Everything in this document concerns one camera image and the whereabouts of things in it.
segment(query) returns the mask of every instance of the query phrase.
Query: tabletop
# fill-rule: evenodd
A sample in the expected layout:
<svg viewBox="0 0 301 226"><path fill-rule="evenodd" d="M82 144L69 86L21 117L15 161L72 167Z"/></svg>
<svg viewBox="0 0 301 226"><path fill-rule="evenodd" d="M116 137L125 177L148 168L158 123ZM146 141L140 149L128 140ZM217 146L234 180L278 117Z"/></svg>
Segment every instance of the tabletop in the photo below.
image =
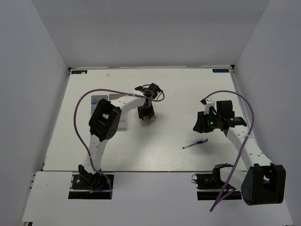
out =
<svg viewBox="0 0 301 226"><path fill-rule="evenodd" d="M200 134L192 130L197 112L204 110L202 98L216 90L234 91L230 73L184 68L98 69L70 75L44 171L77 171L84 162L87 153L75 134L73 112L85 92L101 88L132 92L152 82L166 96L162 102L153 102L156 122L140 120L137 109L129 111L127 128L119 129L105 148L103 171L211 171L216 164L234 163L238 152L223 132L216 129ZM91 96L103 94L108 93L92 93L79 106L77 125L86 144L90 139ZM218 93L212 98L232 100L236 116L242 116L236 95ZM182 149L202 139L208 142ZM242 160L237 169L246 169Z"/></svg>

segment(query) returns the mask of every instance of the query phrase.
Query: blue pen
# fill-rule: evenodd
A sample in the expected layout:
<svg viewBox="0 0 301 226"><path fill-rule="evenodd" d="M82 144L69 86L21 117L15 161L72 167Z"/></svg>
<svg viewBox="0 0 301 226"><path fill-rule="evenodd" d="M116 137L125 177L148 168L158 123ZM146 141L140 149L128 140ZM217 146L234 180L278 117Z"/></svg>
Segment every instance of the blue pen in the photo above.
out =
<svg viewBox="0 0 301 226"><path fill-rule="evenodd" d="M182 149L186 149L186 148L192 147L192 146L194 146L194 145L202 144L202 143L205 143L205 142L207 142L207 141L208 141L208 139L206 139L206 140L200 140L200 141L198 141L198 142L196 142L196 143L194 143L194 144L191 144L191 145L182 147Z"/></svg>

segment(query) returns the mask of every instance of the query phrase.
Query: white wall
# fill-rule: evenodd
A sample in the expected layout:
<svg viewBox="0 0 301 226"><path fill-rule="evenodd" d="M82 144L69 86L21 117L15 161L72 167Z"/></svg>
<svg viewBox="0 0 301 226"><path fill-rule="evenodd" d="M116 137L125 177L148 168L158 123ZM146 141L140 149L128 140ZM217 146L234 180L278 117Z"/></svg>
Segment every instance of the white wall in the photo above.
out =
<svg viewBox="0 0 301 226"><path fill-rule="evenodd" d="M261 149L286 169L285 199L301 225L301 1L270 1L235 69Z"/></svg>
<svg viewBox="0 0 301 226"><path fill-rule="evenodd" d="M235 64L269 0L32 0L68 67Z"/></svg>
<svg viewBox="0 0 301 226"><path fill-rule="evenodd" d="M30 0L0 1L0 225L19 225L68 69Z"/></svg>

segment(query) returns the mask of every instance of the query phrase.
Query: white panel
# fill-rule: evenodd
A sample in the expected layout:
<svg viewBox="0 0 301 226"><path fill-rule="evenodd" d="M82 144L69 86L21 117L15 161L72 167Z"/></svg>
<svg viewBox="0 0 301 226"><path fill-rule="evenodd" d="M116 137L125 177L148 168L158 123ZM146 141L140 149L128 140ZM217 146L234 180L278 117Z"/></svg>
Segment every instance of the white panel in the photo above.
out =
<svg viewBox="0 0 301 226"><path fill-rule="evenodd" d="M84 162L87 153L75 134L73 113L85 92L101 88L132 92L135 87L152 82L166 95L163 102L153 103L156 122L140 120L137 109L129 111L127 129L119 130L106 146L102 170L209 171L216 164L234 163L238 152L223 132L216 129L199 134L192 130L197 113L204 110L202 98L216 90L234 90L229 73L213 73L212 69L115 69L71 75L44 170L77 171L78 165ZM86 96L77 118L86 144L90 142L91 95L95 94L106 93ZM235 95L219 93L212 98L232 100L236 115L242 115ZM182 149L206 138L209 141L204 144ZM238 169L246 169L242 161Z"/></svg>
<svg viewBox="0 0 301 226"><path fill-rule="evenodd" d="M34 226L283 226L285 202L198 201L193 173L116 173L112 200L68 200L71 172L38 172L23 221Z"/></svg>
<svg viewBox="0 0 301 226"><path fill-rule="evenodd" d="M68 67L235 64L268 0L32 0Z"/></svg>
<svg viewBox="0 0 301 226"><path fill-rule="evenodd" d="M0 0L0 225L18 226L68 70L30 0Z"/></svg>
<svg viewBox="0 0 301 226"><path fill-rule="evenodd" d="M286 169L285 198L301 225L301 1L272 0L236 66L239 90L255 112L260 148Z"/></svg>

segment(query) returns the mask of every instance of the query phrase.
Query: purple cable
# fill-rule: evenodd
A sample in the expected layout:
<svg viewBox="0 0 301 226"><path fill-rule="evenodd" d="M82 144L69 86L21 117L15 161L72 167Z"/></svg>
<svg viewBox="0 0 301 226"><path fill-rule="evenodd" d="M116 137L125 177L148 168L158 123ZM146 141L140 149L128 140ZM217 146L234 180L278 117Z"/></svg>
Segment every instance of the purple cable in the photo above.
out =
<svg viewBox="0 0 301 226"><path fill-rule="evenodd" d="M120 92L120 91L115 91L115 90L111 90L111 89L93 89L93 90L90 90L88 91L87 93L85 93L84 95L81 96L81 98L78 100L77 104L76 104L76 107L75 107L75 110L74 110L74 115L73 115L73 125L74 125L74 130L75 130L75 133L76 135L78 136L79 140L81 141L81 143L83 144L83 146L85 147L87 153L88 153L88 156L89 156L89 160L90 160L90 164L91 164L91 167L92 169L99 173L100 175L103 175L106 179L107 179L107 182L109 184L109 188L110 188L110 198L112 199L112 187L111 187L111 181L110 179L107 177L107 175L105 175L104 173L98 171L95 167L94 167L94 164L93 164L93 161L91 159L91 153L89 151L89 148L88 146L85 144L84 140L81 138L80 134L79 134L79 131L77 129L77 125L76 125L76 116L77 116L77 110L79 108L79 104L81 103L81 101L83 100L83 98L90 94L90 93L93 93L93 92L97 92L97 91L106 91L106 92L112 92L112 93L119 93L119 94L123 94L123 95L126 95L126 96L135 96L135 97L141 97L141 98L145 98L145 99L148 99L148 100L151 100L151 101L154 101L154 102L160 102L160 101L163 101L164 98L165 98L165 94L164 92L162 91L160 93L160 95L162 94L163 97L162 99L160 100L155 100L155 99L152 99L152 98L149 98L149 97L146 97L146 96L143 96L143 95L137 95L137 94L132 94L132 93L125 93L125 92Z"/></svg>
<svg viewBox="0 0 301 226"><path fill-rule="evenodd" d="M250 110L251 110L251 114L252 114L252 122L251 122L250 129L249 129L249 131L248 131L248 133L247 133L247 136L245 137L245 139L244 139L244 141L243 141L243 143L242 143L242 145L241 145L241 147L240 147L240 150L239 150L239 152L238 152L238 155L237 155L237 158L236 158L236 160L235 160L235 163L234 163L234 165L233 165L233 167L232 167L232 170L231 170L231 172L230 172L230 174L229 174L227 180L225 181L225 184L224 184L224 186L222 187L220 193L218 194L218 196L217 196L217 198L216 198L214 204L212 205L212 207L211 207L211 209L210 209L210 212L212 212L212 211L214 210L214 208L216 207L216 205L217 205L220 201L222 201L224 198L226 198L227 196L229 196L231 193L234 192L234 190L232 190L231 193L229 192L229 193L227 193L226 195L224 195L224 196L222 197L223 191L226 189L226 187L227 187L227 185L228 185L228 183L229 183L229 181L230 181L230 179L231 179L231 177L232 177L232 175L233 175L233 173L234 173L234 170L235 170L235 168L236 168L236 166L237 166L237 164L238 164L238 161L239 161L240 156L241 156L241 154L242 154L242 152L243 152L243 149L244 149L244 147L245 147L245 144L246 144L246 142L247 142L247 139L249 138L249 135L251 134L252 129L253 129L253 126L254 126L254 111L253 111L253 108L251 107L249 101L247 101L247 99L245 99L245 98L244 98L242 95L240 95L239 93L233 92L233 91L229 91L229 90L219 90L219 91L215 91L215 92L209 94L209 95L206 96L204 99L206 100L206 99L207 99L208 97L210 97L211 95L213 95L213 94L215 94L215 93L222 93L222 92L225 92L225 93L233 93L233 94L236 94L237 96L241 97L241 98L248 104L248 106L249 106L249 108L250 108Z"/></svg>

